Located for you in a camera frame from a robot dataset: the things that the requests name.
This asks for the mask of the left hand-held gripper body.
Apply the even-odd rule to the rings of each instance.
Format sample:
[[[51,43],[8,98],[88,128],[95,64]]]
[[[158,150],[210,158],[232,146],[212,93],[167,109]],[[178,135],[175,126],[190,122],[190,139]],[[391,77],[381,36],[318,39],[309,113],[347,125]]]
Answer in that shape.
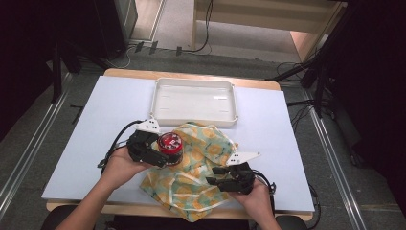
[[[136,121],[135,131],[126,142],[129,155],[135,162],[147,162],[152,153],[159,153],[152,147],[149,137],[152,133],[160,134],[160,127],[155,119]]]

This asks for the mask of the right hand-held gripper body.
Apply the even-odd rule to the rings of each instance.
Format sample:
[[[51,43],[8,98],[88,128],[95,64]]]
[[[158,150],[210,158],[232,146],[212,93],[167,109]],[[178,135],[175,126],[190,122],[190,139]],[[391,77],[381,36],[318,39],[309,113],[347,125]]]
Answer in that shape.
[[[249,195],[254,187],[255,175],[248,161],[260,156],[259,152],[235,152],[226,161],[230,181],[225,183],[226,192]]]

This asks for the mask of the red lidded can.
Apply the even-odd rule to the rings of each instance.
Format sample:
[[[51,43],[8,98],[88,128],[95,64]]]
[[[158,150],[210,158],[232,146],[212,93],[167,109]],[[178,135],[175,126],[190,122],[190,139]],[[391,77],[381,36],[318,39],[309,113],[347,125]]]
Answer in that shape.
[[[183,141],[177,133],[164,133],[158,138],[157,144],[159,151],[169,158],[168,166],[177,165],[182,161]]]

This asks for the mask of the lemon print cloth bag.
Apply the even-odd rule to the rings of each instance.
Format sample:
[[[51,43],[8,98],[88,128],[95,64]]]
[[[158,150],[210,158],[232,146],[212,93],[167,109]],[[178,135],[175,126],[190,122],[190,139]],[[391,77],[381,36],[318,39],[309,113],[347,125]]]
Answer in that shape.
[[[207,182],[213,167],[224,167],[237,145],[216,126],[187,123],[174,132],[183,141],[183,158],[175,166],[147,171],[140,188],[175,215],[195,222],[229,196]]]

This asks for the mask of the person's right hand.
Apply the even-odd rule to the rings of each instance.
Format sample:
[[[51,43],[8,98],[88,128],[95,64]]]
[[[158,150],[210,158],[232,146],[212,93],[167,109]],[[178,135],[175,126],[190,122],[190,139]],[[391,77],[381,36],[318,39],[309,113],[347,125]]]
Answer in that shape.
[[[265,223],[273,217],[269,190],[257,179],[249,195],[237,192],[229,192],[229,195],[244,207],[246,213],[256,223]]]

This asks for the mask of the person's left hand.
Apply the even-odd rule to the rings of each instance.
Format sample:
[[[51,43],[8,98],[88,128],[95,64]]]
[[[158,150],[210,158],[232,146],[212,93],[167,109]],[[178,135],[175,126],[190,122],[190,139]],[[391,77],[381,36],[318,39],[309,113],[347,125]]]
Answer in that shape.
[[[137,173],[151,168],[145,162],[135,162],[129,155],[128,148],[113,151],[101,175],[100,182],[109,189],[116,190],[128,182]]]

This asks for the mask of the white table cover sheet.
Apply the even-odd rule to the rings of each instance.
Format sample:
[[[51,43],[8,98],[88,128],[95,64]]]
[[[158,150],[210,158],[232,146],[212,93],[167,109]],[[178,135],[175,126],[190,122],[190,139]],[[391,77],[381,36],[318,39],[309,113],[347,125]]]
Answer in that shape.
[[[153,80],[99,77],[43,192],[44,199],[84,198],[100,178],[97,165],[113,140],[127,139],[135,130],[131,122],[152,118],[149,112],[155,82],[160,78],[176,79],[167,73]],[[235,86],[238,120],[219,129],[237,142],[239,151],[260,153],[249,164],[276,184],[277,212],[312,213],[313,202],[283,92],[269,81],[251,86],[233,79],[200,80],[228,81]],[[160,127],[169,131],[177,126]]]

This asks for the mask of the white plastic tray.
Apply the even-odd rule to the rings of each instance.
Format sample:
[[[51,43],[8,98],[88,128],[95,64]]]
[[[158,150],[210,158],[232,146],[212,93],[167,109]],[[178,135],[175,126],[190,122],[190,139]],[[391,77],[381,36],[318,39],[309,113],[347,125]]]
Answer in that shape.
[[[149,114],[163,126],[197,122],[231,127],[238,120],[235,86],[228,81],[160,78]]]

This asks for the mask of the black metal stand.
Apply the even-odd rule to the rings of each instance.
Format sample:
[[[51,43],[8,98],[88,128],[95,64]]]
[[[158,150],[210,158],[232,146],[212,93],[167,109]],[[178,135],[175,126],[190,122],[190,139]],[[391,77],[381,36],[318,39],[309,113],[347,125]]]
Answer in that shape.
[[[52,75],[53,97],[55,103],[62,93],[61,63],[64,63],[70,73],[78,73],[81,70],[77,58],[77,48],[74,43],[66,39],[58,40],[53,47]]]
[[[317,82],[315,95],[311,104],[319,118],[322,118],[323,91],[327,83],[327,67],[338,54],[337,49],[339,44],[343,41],[344,31],[359,2],[359,0],[334,1],[341,7],[345,6],[346,9],[344,10],[344,14],[338,19],[325,43],[315,52],[313,58],[270,79],[271,81],[279,82],[304,71],[304,76],[300,81],[303,88],[309,88],[314,82]]]

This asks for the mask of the dark cabinet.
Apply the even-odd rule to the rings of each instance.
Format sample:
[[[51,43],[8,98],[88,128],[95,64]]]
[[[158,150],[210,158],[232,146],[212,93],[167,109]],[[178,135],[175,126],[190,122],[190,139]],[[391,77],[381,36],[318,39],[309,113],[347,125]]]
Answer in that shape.
[[[113,59],[123,53],[138,19],[135,0],[93,0],[101,29],[101,56]]]

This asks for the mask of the light wooden desk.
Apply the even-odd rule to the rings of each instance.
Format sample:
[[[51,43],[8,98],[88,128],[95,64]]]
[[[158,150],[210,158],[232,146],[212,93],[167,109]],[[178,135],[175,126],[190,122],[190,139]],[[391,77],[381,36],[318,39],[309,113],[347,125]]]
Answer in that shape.
[[[345,0],[214,0],[211,20],[289,31],[301,61],[341,19]]]

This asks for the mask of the metal floor rail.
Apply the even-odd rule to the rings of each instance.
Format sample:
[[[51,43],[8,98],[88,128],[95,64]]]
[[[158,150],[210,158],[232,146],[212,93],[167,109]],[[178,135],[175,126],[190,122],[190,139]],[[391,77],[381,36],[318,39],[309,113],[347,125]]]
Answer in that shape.
[[[28,145],[24,148],[22,155],[18,159],[11,175],[6,181],[3,188],[0,190],[0,222],[3,220],[8,208],[11,205],[18,188],[20,187],[25,175],[31,164],[33,163],[39,148],[41,147],[43,141],[45,140],[49,129],[53,125],[59,110],[62,108],[68,92],[70,90],[71,84],[73,82],[73,75],[71,73],[66,74],[62,78],[62,92],[59,98],[51,103],[47,111],[36,128],[34,135],[30,139]]]
[[[319,117],[315,111],[315,106],[310,108],[309,114],[327,160],[332,180],[337,189],[339,207],[345,214],[345,220],[350,224],[350,230],[368,230],[360,206],[350,187],[350,183],[337,156],[330,135],[328,134],[324,119]]]

